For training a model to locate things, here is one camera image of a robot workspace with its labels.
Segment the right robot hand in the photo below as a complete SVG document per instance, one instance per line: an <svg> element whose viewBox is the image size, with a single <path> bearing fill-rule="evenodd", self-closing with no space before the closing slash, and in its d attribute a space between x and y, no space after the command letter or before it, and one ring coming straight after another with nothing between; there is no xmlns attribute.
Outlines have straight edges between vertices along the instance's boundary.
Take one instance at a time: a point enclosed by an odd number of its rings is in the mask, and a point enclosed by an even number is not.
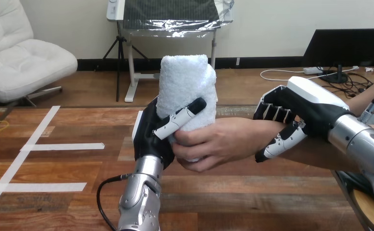
<svg viewBox="0 0 374 231"><path fill-rule="evenodd" d="M328 139L335 122L351 112L339 97L315 82L293 76L287 85L279 85L262 95L254 120L286 124L278 135L255 155L258 163L275 158L306 137Z"/></svg>

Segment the person's hand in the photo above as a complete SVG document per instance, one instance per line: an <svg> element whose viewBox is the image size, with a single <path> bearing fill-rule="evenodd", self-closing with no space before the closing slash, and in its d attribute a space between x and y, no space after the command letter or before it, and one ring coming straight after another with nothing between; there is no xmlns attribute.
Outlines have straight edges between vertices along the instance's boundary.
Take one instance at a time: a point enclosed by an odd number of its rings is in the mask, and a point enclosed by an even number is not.
<svg viewBox="0 0 374 231"><path fill-rule="evenodd" d="M203 128L177 131L172 150L185 169L204 172L254 155L284 127L269 120L220 118Z"/></svg>

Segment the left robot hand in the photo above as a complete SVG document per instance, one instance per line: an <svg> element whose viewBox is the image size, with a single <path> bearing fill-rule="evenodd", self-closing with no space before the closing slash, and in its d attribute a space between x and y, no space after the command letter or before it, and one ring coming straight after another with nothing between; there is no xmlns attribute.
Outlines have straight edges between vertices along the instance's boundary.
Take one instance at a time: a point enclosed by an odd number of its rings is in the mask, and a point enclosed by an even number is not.
<svg viewBox="0 0 374 231"><path fill-rule="evenodd" d="M166 169L174 160L174 153L168 139L174 132L186 125L206 108L206 101L199 97L189 105L161 119L157 114L158 97L142 111L139 122L134 126L133 135L135 160L145 156L158 157Z"/></svg>

